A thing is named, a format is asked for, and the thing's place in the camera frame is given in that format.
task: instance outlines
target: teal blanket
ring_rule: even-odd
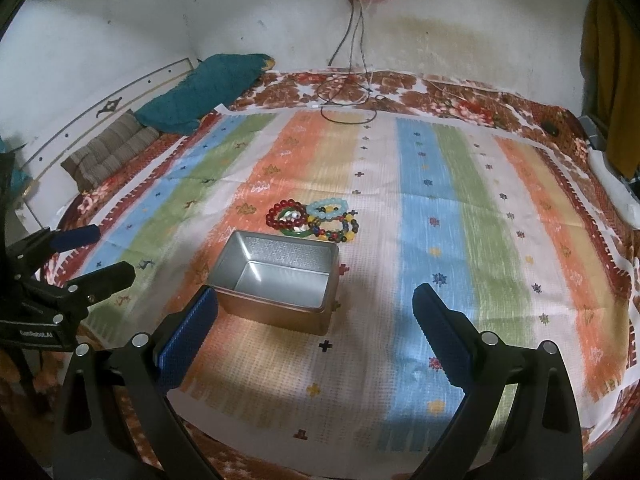
[[[6,153],[10,151],[5,145],[4,141],[0,139],[0,153]],[[30,183],[31,177],[25,173],[23,170],[20,170],[17,164],[14,162],[14,169],[11,174],[11,199],[16,198],[20,195],[21,192],[27,187]]]
[[[271,66],[266,54],[216,54],[207,57],[178,86],[134,113],[145,126],[190,135],[200,119],[219,104],[229,106]]]

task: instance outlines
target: metal tin box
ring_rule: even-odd
[[[235,231],[207,283],[229,314],[324,335],[338,287],[338,266],[334,243]]]

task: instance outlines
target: red bead bracelet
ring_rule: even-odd
[[[300,216],[295,220],[279,220],[277,218],[278,213],[284,208],[295,209],[300,213]],[[302,205],[300,202],[296,202],[292,198],[289,198],[289,200],[280,200],[278,203],[275,203],[264,216],[264,219],[267,225],[274,229],[293,229],[294,227],[303,226],[306,223],[307,216],[306,206]]]

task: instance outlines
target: bracelet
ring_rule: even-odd
[[[309,226],[306,224],[306,211],[304,213],[301,213],[300,210],[296,209],[295,207],[286,207],[282,209],[278,215],[278,220],[284,219],[285,224],[289,219],[292,219],[292,221],[295,223],[295,221],[299,218],[302,218],[304,220],[304,223],[302,225],[294,225],[292,229],[280,229],[280,232],[285,236],[293,236],[296,238],[305,238],[313,234]]]
[[[335,220],[347,212],[347,201],[341,198],[318,200],[306,206],[306,212],[322,220]]]
[[[280,213],[283,209],[289,208],[295,210],[300,213],[300,216],[294,218],[293,220],[282,220],[282,216]],[[264,216],[264,220],[269,227],[273,227],[274,229],[288,229],[292,230],[294,227],[301,227],[306,223],[306,207],[303,206],[300,202],[296,202],[292,198],[289,200],[280,200],[280,202],[275,203],[269,212]]]
[[[318,238],[319,240],[325,240],[338,244],[340,242],[349,242],[355,238],[355,235],[358,233],[358,229],[360,228],[360,226],[358,225],[356,219],[353,217],[353,214],[347,213],[346,215],[338,216],[333,220],[340,221],[342,223],[342,229],[335,231],[322,229],[320,227],[320,224],[327,220],[323,220],[312,215],[309,215],[306,221],[308,222],[310,231],[315,234],[316,238]]]

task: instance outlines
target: brown striped pillow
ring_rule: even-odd
[[[80,191],[89,191],[142,152],[159,135],[154,128],[143,128],[128,110],[60,165],[76,181]]]

